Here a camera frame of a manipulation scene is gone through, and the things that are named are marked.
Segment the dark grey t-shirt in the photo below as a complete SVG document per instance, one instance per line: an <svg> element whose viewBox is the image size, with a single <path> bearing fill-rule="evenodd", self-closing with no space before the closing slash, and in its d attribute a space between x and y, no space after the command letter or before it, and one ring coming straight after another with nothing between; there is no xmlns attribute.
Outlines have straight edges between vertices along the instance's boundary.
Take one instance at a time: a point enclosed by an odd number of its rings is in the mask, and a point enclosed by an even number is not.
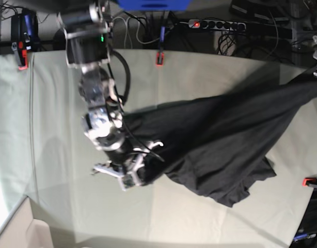
<svg viewBox="0 0 317 248"><path fill-rule="evenodd" d="M232 207L257 181L274 177L266 154L299 109L317 98L307 70L287 83L251 84L225 94L158 105L125 116L142 141L163 142L140 171L143 185L166 175L197 195Z"/></svg>

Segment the light green table cloth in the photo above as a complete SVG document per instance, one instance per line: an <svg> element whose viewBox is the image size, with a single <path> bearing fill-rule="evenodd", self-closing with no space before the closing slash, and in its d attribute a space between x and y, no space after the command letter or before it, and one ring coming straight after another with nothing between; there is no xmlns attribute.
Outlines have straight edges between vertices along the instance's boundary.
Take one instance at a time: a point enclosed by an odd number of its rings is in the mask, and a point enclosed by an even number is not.
<svg viewBox="0 0 317 248"><path fill-rule="evenodd" d="M268 153L276 176L256 182L232 208L166 176L122 191L91 175L105 161L84 135L76 70L63 51L34 53L20 71L0 55L0 225L24 196L48 223L55 247L288 247L317 174L317 98Z"/></svg>

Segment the middle red black clamp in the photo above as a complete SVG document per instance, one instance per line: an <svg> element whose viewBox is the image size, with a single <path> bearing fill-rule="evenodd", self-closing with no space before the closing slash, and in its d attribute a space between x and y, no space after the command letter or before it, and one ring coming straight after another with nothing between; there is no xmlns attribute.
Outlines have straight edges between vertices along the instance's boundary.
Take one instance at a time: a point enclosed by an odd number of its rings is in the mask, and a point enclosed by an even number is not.
<svg viewBox="0 0 317 248"><path fill-rule="evenodd" d="M163 66L164 64L164 37L165 37L165 26L161 26L160 37L158 40L158 51L156 54L155 64L157 66Z"/></svg>

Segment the red black clamp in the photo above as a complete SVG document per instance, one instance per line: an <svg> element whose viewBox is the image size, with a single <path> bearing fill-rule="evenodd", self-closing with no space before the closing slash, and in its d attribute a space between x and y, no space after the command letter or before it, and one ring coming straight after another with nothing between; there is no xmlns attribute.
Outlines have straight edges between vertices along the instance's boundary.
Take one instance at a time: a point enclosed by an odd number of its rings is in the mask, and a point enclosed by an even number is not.
<svg viewBox="0 0 317 248"><path fill-rule="evenodd" d="M158 40L158 51L156 54L155 64L157 66L163 66L164 64L164 37L165 37L165 26L161 26L160 37Z"/></svg>
<svg viewBox="0 0 317 248"><path fill-rule="evenodd" d="M11 49L19 70L28 68L27 53L37 51L39 44L38 19L35 11L22 9L11 18Z"/></svg>
<svg viewBox="0 0 317 248"><path fill-rule="evenodd" d="M311 177L311 178L305 178L303 180L303 186L310 187L310 188L317 190L317 176Z"/></svg>

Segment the beige plastic bin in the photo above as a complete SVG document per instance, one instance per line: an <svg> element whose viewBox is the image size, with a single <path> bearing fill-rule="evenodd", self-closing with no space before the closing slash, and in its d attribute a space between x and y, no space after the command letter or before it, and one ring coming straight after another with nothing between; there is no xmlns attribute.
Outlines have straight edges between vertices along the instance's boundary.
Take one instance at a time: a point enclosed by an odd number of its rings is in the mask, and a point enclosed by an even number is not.
<svg viewBox="0 0 317 248"><path fill-rule="evenodd" d="M30 198L24 196L0 228L0 247L53 247L49 225L35 219Z"/></svg>

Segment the black power strip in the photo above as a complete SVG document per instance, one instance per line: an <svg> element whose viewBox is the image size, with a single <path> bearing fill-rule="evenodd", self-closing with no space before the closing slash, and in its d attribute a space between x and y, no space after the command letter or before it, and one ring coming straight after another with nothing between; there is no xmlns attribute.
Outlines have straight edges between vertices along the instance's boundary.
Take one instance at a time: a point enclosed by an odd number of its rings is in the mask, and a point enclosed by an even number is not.
<svg viewBox="0 0 317 248"><path fill-rule="evenodd" d="M245 32L247 30L246 23L220 20L190 19L188 21L188 26L192 29L214 30L224 32Z"/></svg>

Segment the blue box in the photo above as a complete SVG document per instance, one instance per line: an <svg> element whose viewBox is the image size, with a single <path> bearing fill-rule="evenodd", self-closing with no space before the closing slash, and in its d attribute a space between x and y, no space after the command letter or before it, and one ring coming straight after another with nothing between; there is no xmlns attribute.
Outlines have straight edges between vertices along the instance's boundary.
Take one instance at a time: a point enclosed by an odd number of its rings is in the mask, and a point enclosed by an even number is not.
<svg viewBox="0 0 317 248"><path fill-rule="evenodd" d="M184 11L190 0L119 0L119 6L129 11Z"/></svg>

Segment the left red black clamp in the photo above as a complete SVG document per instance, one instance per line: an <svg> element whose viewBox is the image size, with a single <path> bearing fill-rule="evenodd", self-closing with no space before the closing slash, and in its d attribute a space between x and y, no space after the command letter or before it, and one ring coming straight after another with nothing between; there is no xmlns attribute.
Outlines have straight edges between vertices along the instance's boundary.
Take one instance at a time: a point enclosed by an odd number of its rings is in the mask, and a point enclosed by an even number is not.
<svg viewBox="0 0 317 248"><path fill-rule="evenodd" d="M27 53L37 51L39 44L38 19L35 11L22 9L11 18L11 49L19 70L28 68Z"/></svg>

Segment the right red black clamp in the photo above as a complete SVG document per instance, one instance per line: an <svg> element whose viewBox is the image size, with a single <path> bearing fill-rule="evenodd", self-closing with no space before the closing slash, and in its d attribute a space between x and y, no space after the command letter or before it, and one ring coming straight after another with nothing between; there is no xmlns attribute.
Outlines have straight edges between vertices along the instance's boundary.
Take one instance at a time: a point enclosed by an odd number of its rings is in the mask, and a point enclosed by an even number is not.
<svg viewBox="0 0 317 248"><path fill-rule="evenodd" d="M310 188L317 190L317 176L311 177L311 178L305 178L303 180L303 186L310 187Z"/></svg>

